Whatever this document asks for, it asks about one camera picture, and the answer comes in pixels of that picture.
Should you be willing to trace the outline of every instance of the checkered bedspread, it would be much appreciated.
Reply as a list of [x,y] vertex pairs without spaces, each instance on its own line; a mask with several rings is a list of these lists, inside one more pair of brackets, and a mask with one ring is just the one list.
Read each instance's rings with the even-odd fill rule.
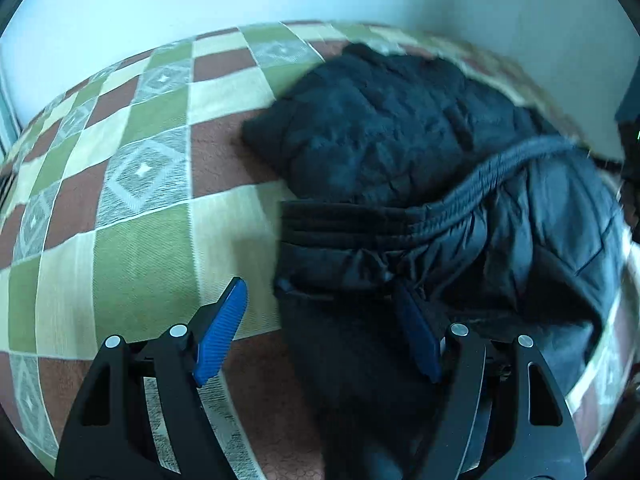
[[[4,171],[18,177],[0,210],[0,402],[47,468],[104,338],[156,337],[239,275],[250,304],[222,373],[201,391],[209,420],[239,478],[322,478],[319,439],[270,287],[278,203],[292,195],[242,145],[239,128],[348,41],[445,57],[580,137],[514,62],[375,25],[220,30],[82,81],[47,105],[8,155]],[[567,398],[585,454],[611,416],[638,338],[635,276],[630,265],[604,336]],[[152,380],[146,393],[161,459],[175,468]]]

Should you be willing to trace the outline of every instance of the black fabric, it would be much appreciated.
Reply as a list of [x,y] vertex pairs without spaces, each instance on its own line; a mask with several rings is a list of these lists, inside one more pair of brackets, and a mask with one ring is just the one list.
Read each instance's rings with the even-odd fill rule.
[[243,127],[282,205],[282,327],[333,479],[399,479],[445,386],[394,314],[403,278],[482,336],[531,335],[567,393],[618,292],[619,208],[584,152],[444,60],[363,45]]

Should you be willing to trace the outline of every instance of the cream square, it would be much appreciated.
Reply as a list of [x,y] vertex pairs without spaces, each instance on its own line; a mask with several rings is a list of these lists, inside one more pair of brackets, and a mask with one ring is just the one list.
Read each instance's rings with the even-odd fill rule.
[[200,301],[217,301],[241,276],[249,305],[236,339],[280,327],[271,291],[280,230],[280,202],[293,198],[282,181],[240,186],[190,203]]
[[245,48],[247,46],[242,32],[230,32],[229,34],[222,34],[220,36],[209,36],[208,38],[196,40],[193,43],[193,57],[226,52],[227,50],[237,50],[238,48]]
[[392,43],[405,44],[405,45],[413,45],[419,46],[420,42],[416,40],[413,36],[409,36],[407,33],[402,30],[398,30],[397,28],[388,28],[388,27],[369,27],[372,32],[379,34],[383,38]]
[[118,86],[124,85],[124,83],[135,78],[135,76],[142,74],[145,71],[146,66],[149,64],[149,59],[149,57],[141,59],[140,61],[111,73],[102,85],[100,95],[106,94]]
[[471,47],[433,34],[420,38],[420,46],[451,62],[456,62],[456,60],[460,60],[463,57],[474,56]]
[[38,158],[34,158],[30,162],[23,162],[20,166],[20,171],[18,172],[18,177],[15,183],[14,195],[12,196],[11,203],[7,208],[7,216],[11,214],[11,211],[14,210],[15,206],[18,204],[26,204],[28,202],[29,196],[31,195],[31,189],[33,189],[33,184],[36,182],[38,174],[40,173],[40,168],[42,167],[42,163],[46,156],[47,154],[45,153]]
[[23,131],[23,133],[18,137],[18,140],[14,142],[14,145],[9,149],[9,152],[6,154],[5,160],[14,160],[18,152],[20,151],[23,144],[27,141],[29,137],[29,132],[33,128],[33,125],[28,130]]
[[305,41],[328,41],[328,40],[346,40],[347,37],[337,28],[331,25],[287,25],[289,30],[293,32],[301,40]]
[[44,251],[36,292],[36,350],[40,355],[93,359],[95,231]]
[[191,83],[187,122],[197,124],[229,114],[266,108],[273,92],[259,67]]
[[107,160],[120,145],[131,107],[121,108],[106,119],[82,131],[78,143],[66,162],[63,178]]
[[0,350],[9,349],[9,272],[0,270]]
[[44,124],[42,125],[41,133],[46,132],[53,123],[67,115],[71,111],[71,107],[74,104],[75,100],[76,94],[73,94],[72,96],[62,101],[58,106],[53,108],[51,114],[49,115],[49,117],[47,117],[47,119],[44,121]]

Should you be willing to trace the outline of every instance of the quilted fabric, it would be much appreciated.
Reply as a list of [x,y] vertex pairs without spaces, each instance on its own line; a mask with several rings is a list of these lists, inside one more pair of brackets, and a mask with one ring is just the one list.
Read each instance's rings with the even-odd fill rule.
[[[580,137],[510,60],[376,25],[220,30],[82,81],[33,119],[3,168],[18,177],[0,210],[0,402],[47,468],[104,338],[156,337],[239,275],[250,302],[222,373],[200,391],[209,420],[239,478],[322,478],[271,293],[278,203],[292,194],[242,144],[240,126],[350,41],[449,59]],[[638,336],[634,267],[621,290],[567,397],[585,454],[609,420]],[[159,455],[175,468],[152,380],[146,393]]]

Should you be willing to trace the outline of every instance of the screw head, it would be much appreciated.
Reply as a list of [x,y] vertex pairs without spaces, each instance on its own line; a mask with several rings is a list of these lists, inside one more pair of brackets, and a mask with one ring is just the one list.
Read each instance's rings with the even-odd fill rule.
[[533,339],[528,335],[522,334],[518,336],[518,343],[524,348],[531,348],[533,346]]
[[121,339],[119,335],[110,335],[107,339],[105,339],[104,345],[107,348],[116,348],[116,346],[120,344],[120,341]]
[[169,329],[169,334],[171,335],[171,337],[182,337],[186,333],[187,327],[185,327],[184,325],[173,325]]
[[469,329],[466,327],[466,325],[463,325],[462,323],[454,323],[453,325],[451,325],[451,331],[455,335],[460,337],[464,337],[469,333]]

